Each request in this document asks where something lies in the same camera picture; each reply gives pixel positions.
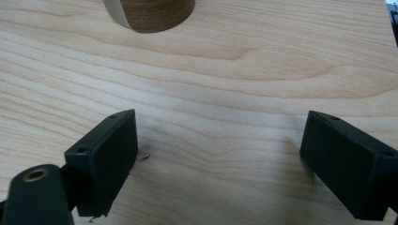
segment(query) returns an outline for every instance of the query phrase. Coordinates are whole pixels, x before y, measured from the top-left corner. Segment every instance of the wooden cup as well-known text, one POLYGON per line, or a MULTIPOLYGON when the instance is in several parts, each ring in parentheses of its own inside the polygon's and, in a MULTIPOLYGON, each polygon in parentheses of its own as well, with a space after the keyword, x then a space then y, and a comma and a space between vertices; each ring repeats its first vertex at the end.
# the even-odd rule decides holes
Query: wooden cup
POLYGON ((139 33, 170 29, 187 19, 195 0, 103 0, 112 19, 139 33))

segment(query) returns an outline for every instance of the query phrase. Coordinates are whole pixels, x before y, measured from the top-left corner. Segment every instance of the dark wooden cylinder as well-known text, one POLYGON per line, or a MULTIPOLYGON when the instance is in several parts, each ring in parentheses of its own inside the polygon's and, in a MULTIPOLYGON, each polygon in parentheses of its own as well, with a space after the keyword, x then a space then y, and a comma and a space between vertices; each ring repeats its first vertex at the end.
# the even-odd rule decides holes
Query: dark wooden cylinder
POLYGON ((111 17, 140 33, 159 32, 187 19, 195 0, 103 0, 111 17))

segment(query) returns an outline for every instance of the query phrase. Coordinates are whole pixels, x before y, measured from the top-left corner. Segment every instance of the small hole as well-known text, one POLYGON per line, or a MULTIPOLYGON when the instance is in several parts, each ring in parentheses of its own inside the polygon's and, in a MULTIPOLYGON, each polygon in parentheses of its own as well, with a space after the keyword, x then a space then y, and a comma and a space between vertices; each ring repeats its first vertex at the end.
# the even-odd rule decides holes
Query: small hole
POLYGON ((41 177, 44 174, 43 171, 37 171, 29 174, 29 179, 37 179, 38 177, 41 177))
POLYGON ((386 156, 388 156, 388 157, 395 157, 395 154, 392 153, 392 152, 384 153, 384 155, 386 155, 386 156))
POLYGON ((79 148, 79 149, 77 150, 78 153, 84 153, 84 152, 86 152, 86 151, 88 151, 87 148, 79 148))
POLYGON ((34 182, 45 177, 46 175, 48 175, 48 173, 49 171, 47 169, 37 169, 25 175, 23 177, 23 180, 24 182, 34 182))

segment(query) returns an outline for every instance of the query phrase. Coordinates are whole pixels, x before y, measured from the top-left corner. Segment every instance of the wooden table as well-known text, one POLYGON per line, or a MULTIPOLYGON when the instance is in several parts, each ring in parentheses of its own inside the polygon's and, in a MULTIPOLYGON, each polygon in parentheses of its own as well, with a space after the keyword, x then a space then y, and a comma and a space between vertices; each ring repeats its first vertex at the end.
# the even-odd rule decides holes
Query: wooden table
POLYGON ((180 26, 146 35, 100 0, 0 8, 1 199, 13 176, 62 166, 105 116, 135 109, 150 158, 92 224, 383 224, 353 219, 299 158, 309 110, 398 148, 383 1, 197 0, 180 26))

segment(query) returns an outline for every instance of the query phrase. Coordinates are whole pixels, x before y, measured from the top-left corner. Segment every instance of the wood grain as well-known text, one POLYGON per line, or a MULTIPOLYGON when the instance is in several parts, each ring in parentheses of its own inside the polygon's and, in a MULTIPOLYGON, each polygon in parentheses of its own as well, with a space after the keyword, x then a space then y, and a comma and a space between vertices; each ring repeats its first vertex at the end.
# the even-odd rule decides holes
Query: wood grain
POLYGON ((133 108, 151 157, 93 224, 392 224, 353 219, 299 146, 316 110, 398 148, 397 67, 382 1, 201 0, 143 35, 100 0, 3 0, 0 198, 133 108))
POLYGON ((140 33, 170 29, 187 19, 195 0, 120 0, 130 27, 140 33))

